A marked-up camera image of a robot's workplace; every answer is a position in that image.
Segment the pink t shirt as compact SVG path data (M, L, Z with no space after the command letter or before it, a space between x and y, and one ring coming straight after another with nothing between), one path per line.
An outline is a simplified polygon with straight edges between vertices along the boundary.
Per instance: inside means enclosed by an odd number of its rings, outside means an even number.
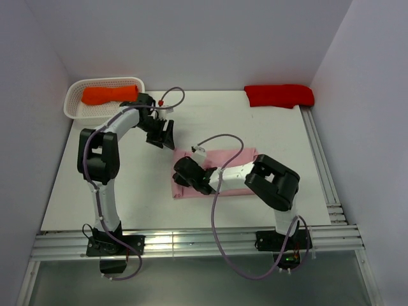
M238 149L231 149L231 150L209 150L207 151L207 157L204 160L203 168L213 168L213 167L221 167L228 159L233 157L238 152ZM183 157L191 157L191 151L175 149L173 153L173 164L175 164L179 159ZM256 148L245 148L242 153L234 159L232 162L228 164L228 167L240 166L250 161L254 161L256 156L258 155L258 151ZM171 192L172 198L175 200L187 199L187 198L206 198L205 195L201 194L200 192L196 191L192 187L184 187L176 184L174 180L171 178ZM254 193L248 189L247 187L243 189L235 189L235 190L224 190L226 183L222 183L221 192L219 196L246 196L246 195L253 195Z

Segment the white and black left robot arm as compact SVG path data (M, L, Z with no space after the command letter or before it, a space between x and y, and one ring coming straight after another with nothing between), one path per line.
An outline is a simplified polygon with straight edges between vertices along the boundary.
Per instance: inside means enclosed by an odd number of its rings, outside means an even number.
M116 255L128 248L115 204L120 139L130 129L139 128L145 132L147 143L173 150L174 121L166 118L172 111L172 106L141 93L135 101L122 102L115 115L98 127L81 130L77 169L92 192L95 222L89 244L98 252Z

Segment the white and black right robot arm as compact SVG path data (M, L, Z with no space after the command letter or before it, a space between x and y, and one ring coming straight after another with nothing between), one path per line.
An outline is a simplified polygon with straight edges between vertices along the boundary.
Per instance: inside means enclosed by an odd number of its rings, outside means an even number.
M191 187L204 196L232 196L237 192L256 195L274 210L277 244L288 249L297 242L295 200L300 176L287 166L260 154L253 161L225 168L203 168L193 158L183 157L173 169L176 185Z

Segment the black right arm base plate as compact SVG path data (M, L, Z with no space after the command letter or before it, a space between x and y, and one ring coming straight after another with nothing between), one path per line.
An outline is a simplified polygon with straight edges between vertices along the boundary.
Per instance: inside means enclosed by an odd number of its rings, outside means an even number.
M258 251L279 252L284 243L285 235L279 234L276 231L257 231L255 248ZM307 246L311 249L313 244L310 235L306 229L299 229L297 232L288 238L284 251L293 251L296 247L300 250L306 250Z

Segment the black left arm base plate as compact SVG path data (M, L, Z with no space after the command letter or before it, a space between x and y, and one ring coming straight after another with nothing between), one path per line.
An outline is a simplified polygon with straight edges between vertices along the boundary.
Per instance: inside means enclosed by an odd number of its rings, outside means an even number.
M139 255L143 254L145 245L144 235L125 235L119 237L119 240L132 247ZM85 254L87 257L125 256L132 255L134 252L109 236L102 236L97 238L90 237Z

